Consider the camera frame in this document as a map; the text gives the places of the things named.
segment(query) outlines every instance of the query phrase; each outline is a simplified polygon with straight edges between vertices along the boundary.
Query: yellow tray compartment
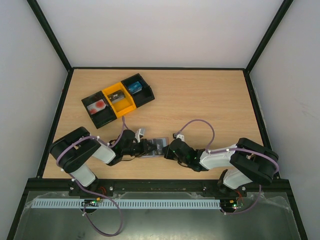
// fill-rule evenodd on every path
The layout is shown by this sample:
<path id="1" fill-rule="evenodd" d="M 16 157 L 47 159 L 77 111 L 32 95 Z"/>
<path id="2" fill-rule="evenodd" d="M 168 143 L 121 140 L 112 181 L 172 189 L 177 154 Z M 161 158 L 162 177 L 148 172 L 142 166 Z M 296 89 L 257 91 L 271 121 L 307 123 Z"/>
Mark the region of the yellow tray compartment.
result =
<path id="1" fill-rule="evenodd" d="M 118 90 L 121 90 L 124 93 L 125 98 L 113 104 L 108 98 L 108 95 L 113 94 Z M 117 118 L 120 118 L 137 108 L 132 96 L 129 94 L 129 92 L 126 90 L 125 86 L 121 82 L 118 82 L 112 86 L 103 89 L 102 92 L 107 101 L 109 102 L 110 106 L 112 107 Z"/>

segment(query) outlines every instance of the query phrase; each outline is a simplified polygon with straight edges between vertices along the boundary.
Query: wooden table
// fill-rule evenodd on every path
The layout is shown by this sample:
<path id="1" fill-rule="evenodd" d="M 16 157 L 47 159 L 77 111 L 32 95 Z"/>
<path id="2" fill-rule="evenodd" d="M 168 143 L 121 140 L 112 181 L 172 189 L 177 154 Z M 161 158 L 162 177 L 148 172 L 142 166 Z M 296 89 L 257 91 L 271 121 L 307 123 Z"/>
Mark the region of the wooden table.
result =
<path id="1" fill-rule="evenodd" d="M 125 116 L 134 132 L 143 127 L 145 138 L 169 137 L 192 119 L 204 119 L 215 129 L 210 149 L 228 147 L 239 138 L 262 144 L 244 74 L 240 70 L 132 70 L 75 69 L 56 129 L 54 141 L 84 126 L 104 141 L 116 139 L 122 121 L 117 119 L 96 129 L 81 99 L 140 73 L 151 86 L 155 100 Z M 212 138 L 203 122 L 193 122 L 184 131 L 194 149 L 204 148 Z M 107 166 L 96 158 L 86 164 L 100 179 L 218 179 L 223 168 L 195 172 L 163 157 L 136 158 Z M 49 155 L 43 178 L 69 178 Z"/>

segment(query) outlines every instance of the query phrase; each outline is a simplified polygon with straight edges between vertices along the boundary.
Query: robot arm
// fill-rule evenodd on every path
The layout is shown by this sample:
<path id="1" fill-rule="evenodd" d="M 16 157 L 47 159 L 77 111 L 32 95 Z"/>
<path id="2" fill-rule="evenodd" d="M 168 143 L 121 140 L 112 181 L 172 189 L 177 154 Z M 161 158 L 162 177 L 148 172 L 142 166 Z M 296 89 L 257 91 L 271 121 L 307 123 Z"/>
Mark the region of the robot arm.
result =
<path id="1" fill-rule="evenodd" d="M 174 138 L 176 139 L 170 145 L 163 148 L 166 159 L 176 160 L 180 165 L 191 168 L 196 172 L 208 171 L 218 167 L 235 167 L 224 171 L 221 175 L 223 185 L 230 189 L 237 189 L 239 186 L 250 182 L 261 185 L 269 185 L 272 182 L 276 166 L 260 155 L 245 151 L 260 153 L 275 162 L 278 161 L 279 157 L 272 150 L 256 142 L 247 138 L 240 138 L 237 144 L 206 151 L 205 149 L 194 150 L 189 147 L 181 134 L 174 136 Z"/>
<path id="2" fill-rule="evenodd" d="M 62 171 L 77 179 L 82 186 L 88 187 L 97 179 L 86 165 L 91 156 L 113 166 L 119 163 L 124 155 L 140 157 L 157 149 L 156 145 L 146 139 L 140 139 L 143 134 L 139 129 L 139 139 L 136 139 L 133 131 L 124 130 L 116 146 L 111 148 L 98 137 L 91 136 L 82 126 L 55 141 L 49 151 Z"/>

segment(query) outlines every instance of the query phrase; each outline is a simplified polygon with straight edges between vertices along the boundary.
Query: blue object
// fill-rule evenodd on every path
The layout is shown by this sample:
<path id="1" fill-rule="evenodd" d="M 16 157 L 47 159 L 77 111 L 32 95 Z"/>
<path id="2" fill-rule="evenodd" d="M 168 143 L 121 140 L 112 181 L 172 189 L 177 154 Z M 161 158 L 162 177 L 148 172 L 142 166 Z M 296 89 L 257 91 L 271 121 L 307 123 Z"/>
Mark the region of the blue object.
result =
<path id="1" fill-rule="evenodd" d="M 132 83 L 131 85 L 128 86 L 128 91 L 131 93 L 131 94 L 135 94 L 139 91 L 142 90 L 142 85 L 140 82 L 136 81 L 135 83 Z"/>

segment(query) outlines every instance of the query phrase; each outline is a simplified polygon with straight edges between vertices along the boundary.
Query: black metal frame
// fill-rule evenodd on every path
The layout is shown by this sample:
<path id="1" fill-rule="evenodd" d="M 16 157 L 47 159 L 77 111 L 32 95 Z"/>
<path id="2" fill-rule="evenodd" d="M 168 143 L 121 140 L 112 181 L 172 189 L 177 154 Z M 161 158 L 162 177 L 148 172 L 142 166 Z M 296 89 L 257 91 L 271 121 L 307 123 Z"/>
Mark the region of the black metal frame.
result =
<path id="1" fill-rule="evenodd" d="M 251 79 L 250 79 L 250 72 L 253 69 L 254 65 L 258 61 L 260 55 L 262 54 L 263 50 L 267 46 L 269 40 L 271 39 L 272 35 L 274 34 L 275 30 L 277 29 L 278 25 L 280 24 L 282 18 L 285 16 L 287 10 L 289 9 L 290 5 L 292 4 L 293 0 L 284 0 L 282 5 L 280 6 L 279 10 L 277 11 L 274 19 L 272 20 L 269 28 L 267 29 L 265 35 L 263 36 L 260 44 L 258 45 L 255 53 L 253 54 L 248 66 L 246 69 L 244 68 L 203 68 L 203 67 L 72 67 L 64 54 L 57 38 L 55 37 L 54 32 L 52 31 L 48 21 L 44 13 L 42 12 L 39 4 L 36 0 L 27 0 L 29 3 L 32 11 L 34 12 L 35 16 L 39 20 L 43 30 L 45 31 L 46 35 L 48 36 L 50 42 L 52 43 L 56 53 L 58 54 L 59 58 L 61 59 L 63 65 L 65 66 L 66 70 L 68 71 L 68 75 L 64 84 L 64 88 L 61 94 L 61 98 L 53 119 L 53 123 L 50 129 L 50 133 L 45 145 L 45 149 L 43 152 L 43 156 L 41 158 L 40 166 L 37 171 L 37 178 L 30 178 L 25 186 L 23 195 L 21 197 L 21 201 L 17 208 L 13 223 L 11 225 L 10 232 L 8 234 L 7 239 L 13 239 L 19 224 L 19 220 L 24 209 L 28 193 L 30 191 L 69 191 L 71 186 L 71 181 L 69 179 L 44 179 L 42 178 L 46 163 L 49 156 L 49 146 L 53 142 L 54 135 L 56 133 L 56 129 L 58 126 L 59 118 L 64 106 L 64 102 L 67 96 L 68 88 L 72 79 L 72 75 L 74 69 L 136 69 L 136 70 L 233 70 L 233 71 L 243 71 L 243 75 L 245 78 L 245 82 L 248 88 L 249 96 L 251 99 L 252 107 L 254 110 L 254 114 L 256 117 L 256 121 L 258 124 L 258 128 L 261 134 L 263 145 L 271 149 L 271 144 L 268 138 L 268 134 L 266 131 L 265 123 L 260 111 L 260 106 L 257 101 L 257 97 L 255 94 L 255 90 L 253 88 Z M 104 184 L 110 185 L 113 187 L 114 191 L 122 190 L 123 188 L 126 192 L 198 192 L 202 193 L 204 196 L 212 196 L 214 191 L 211 191 L 212 186 L 217 184 L 217 180 L 130 180 L 130 179 L 100 179 L 103 181 Z M 248 192 L 257 192 L 259 189 L 258 185 L 254 183 L 249 183 L 246 185 L 246 190 Z M 298 231 L 300 233 L 300 237 L 303 240 L 307 239 L 307 234 L 304 229 L 299 210 L 288 180 L 280 179 L 279 175 L 276 175 L 276 178 L 273 180 L 270 186 L 263 187 L 264 192 L 286 192 L 291 209 L 293 210 L 293 215 L 298 227 Z"/>
<path id="2" fill-rule="evenodd" d="M 113 187 L 113 191 L 122 192 L 196 192 L 203 196 L 209 196 L 210 189 L 214 189 L 218 180 L 126 180 L 126 179 L 103 179 L 104 186 Z M 61 192 L 70 191 L 72 182 L 70 179 L 37 179 L 30 178 L 25 186 L 21 201 L 14 216 L 7 239 L 12 240 L 15 237 L 21 214 L 27 201 L 30 191 L 46 191 L 46 192 Z M 247 192 L 257 192 L 259 189 L 257 184 L 249 183 L 246 185 Z M 299 210 L 293 195 L 290 183 L 285 179 L 275 179 L 270 186 L 263 187 L 264 192 L 271 193 L 286 193 L 290 207 L 293 211 L 293 216 L 302 240 L 307 240 L 307 234 L 300 218 Z M 218 199 L 233 199 L 233 197 L 218 197 Z"/>

